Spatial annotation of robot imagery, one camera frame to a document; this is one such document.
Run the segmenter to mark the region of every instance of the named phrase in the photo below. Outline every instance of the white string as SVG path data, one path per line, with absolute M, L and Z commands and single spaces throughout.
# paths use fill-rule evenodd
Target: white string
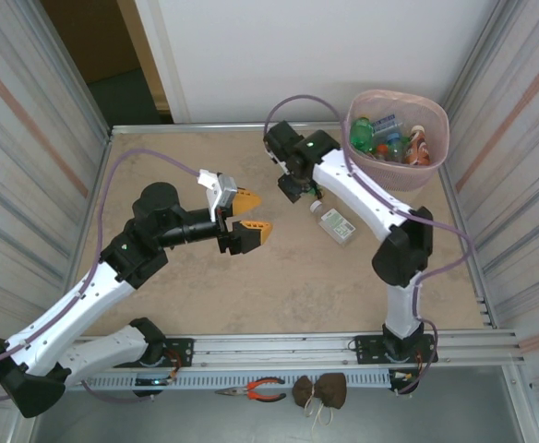
M 310 412 L 308 412 L 306 409 L 308 408 L 309 405 L 313 404 L 313 400 L 315 399 L 315 386 L 313 386 L 313 388 L 311 389 L 310 391 L 310 397 L 308 398 L 308 400 L 306 401 L 305 403 L 305 417 L 310 417 L 313 412 L 315 411 L 315 406 L 313 406 L 313 408 L 310 410 Z M 313 421 L 313 426 L 310 428 L 310 438 L 312 441 L 315 441 L 315 426 L 317 425 L 317 422 L 319 422 L 322 426 L 329 426 L 331 424 L 331 422 L 333 421 L 333 408 L 329 408 L 329 411 L 331 412 L 331 416 L 329 418 L 329 421 L 327 423 L 324 423 L 323 420 L 321 419 L 321 412 L 323 411 L 323 408 L 325 407 L 325 404 L 323 403 L 323 401 L 320 401 L 320 406 L 318 407 L 318 410 L 317 410 L 317 415 L 315 415 L 315 420 Z

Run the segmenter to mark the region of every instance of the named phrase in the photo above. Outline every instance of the beige tabletop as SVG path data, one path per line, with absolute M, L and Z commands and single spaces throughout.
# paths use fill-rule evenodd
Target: beige tabletop
M 266 155 L 258 132 L 117 135 L 108 169 L 122 153 L 147 148 L 173 156 L 193 169 L 232 175 L 263 203 L 244 219 L 273 223 L 262 247 L 243 256 L 221 254 L 216 241 L 183 245 L 167 253 L 169 264 L 126 300 L 106 312 L 88 331 L 103 335 L 135 317 L 148 317 L 166 334 L 295 333 L 379 330 L 387 315 L 385 284 L 372 270 L 378 243 L 349 209 L 337 208 L 358 227 L 340 247 L 309 211 L 310 196 L 292 204 L 277 187 L 281 170 Z M 148 155 L 133 156 L 118 168 L 103 213 L 104 246 L 132 218 L 132 203 L 152 182 L 173 184 L 186 210 L 207 206 L 195 177 Z M 452 223 L 436 177 L 421 192 L 395 194 L 414 208 L 425 205 L 434 218 Z M 79 268 L 90 267 L 96 241 L 95 218 Z M 429 268 L 461 253 L 453 234 L 434 232 Z M 468 270 L 461 266 L 427 281 L 421 312 L 441 329 L 483 326 Z

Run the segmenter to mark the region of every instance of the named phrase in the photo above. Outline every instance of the plastic basket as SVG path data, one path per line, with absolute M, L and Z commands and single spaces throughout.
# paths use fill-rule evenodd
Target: plastic basket
M 446 112 L 424 97 L 391 90 L 367 90 L 353 99 L 345 119 L 350 132 L 351 123 L 361 116 L 377 121 L 388 115 L 403 123 L 403 135 L 409 136 L 414 125 L 425 130 L 425 140 L 431 163 L 427 166 L 409 166 L 396 162 L 380 162 L 351 146 L 346 146 L 353 161 L 375 182 L 389 191 L 414 191 L 425 185 L 446 160 L 449 145 L 449 123 Z

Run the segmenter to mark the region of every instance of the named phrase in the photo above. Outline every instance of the red pliers handle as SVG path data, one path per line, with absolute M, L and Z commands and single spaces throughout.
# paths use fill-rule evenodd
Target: red pliers handle
M 247 398 L 249 400 L 263 401 L 264 403 L 274 403 L 275 401 L 280 401 L 286 398 L 286 394 L 284 393 L 277 395 L 262 395 L 254 391 L 256 387 L 258 387 L 259 385 L 264 385 L 266 383 L 277 383 L 279 385 L 283 385 L 286 382 L 281 378 L 265 377 L 260 378 L 256 381 L 252 381 L 251 383 L 247 383 Z

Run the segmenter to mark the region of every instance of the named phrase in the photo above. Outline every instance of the pliers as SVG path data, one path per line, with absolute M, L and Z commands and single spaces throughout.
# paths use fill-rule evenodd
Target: pliers
M 251 383 L 247 383 L 247 386 L 219 389 L 216 391 L 216 393 L 221 395 L 246 395 L 249 400 L 263 401 L 265 403 L 274 403 L 275 401 L 280 401 L 286 398 L 286 394 L 284 393 L 277 395 L 261 395 L 253 390 L 257 386 L 265 383 L 278 383 L 279 385 L 283 385 L 285 381 L 276 377 L 264 377 L 256 381 L 252 381 Z

